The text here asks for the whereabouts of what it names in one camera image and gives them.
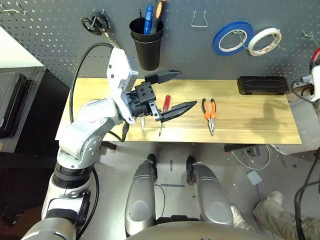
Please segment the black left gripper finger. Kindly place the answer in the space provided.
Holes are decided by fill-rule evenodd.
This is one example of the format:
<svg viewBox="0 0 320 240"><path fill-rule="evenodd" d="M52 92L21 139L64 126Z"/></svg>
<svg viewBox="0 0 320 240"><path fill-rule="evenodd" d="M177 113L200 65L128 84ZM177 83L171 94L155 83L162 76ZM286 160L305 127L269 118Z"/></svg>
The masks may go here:
<svg viewBox="0 0 320 240"><path fill-rule="evenodd" d="M167 110L163 113L161 113L161 111L157 108L156 103L154 101L149 103L149 107L151 110L151 115L154 116L155 121L164 123L180 117L181 115L189 111L192 107L194 107L196 104L196 100L183 102L173 106L170 110Z"/></svg>
<svg viewBox="0 0 320 240"><path fill-rule="evenodd" d="M145 82L153 84L162 84L179 76L182 72L175 69L162 70L144 76Z"/></svg>

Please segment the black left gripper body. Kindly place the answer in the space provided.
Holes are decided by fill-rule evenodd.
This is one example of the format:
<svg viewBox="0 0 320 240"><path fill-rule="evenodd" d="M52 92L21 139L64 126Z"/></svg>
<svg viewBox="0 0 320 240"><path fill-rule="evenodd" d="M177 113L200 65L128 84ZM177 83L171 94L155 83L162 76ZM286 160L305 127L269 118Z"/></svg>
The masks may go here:
<svg viewBox="0 0 320 240"><path fill-rule="evenodd" d="M156 100L156 95L151 83L144 81L134 88L135 90L124 94L131 115L135 118L152 116L150 104Z"/></svg>

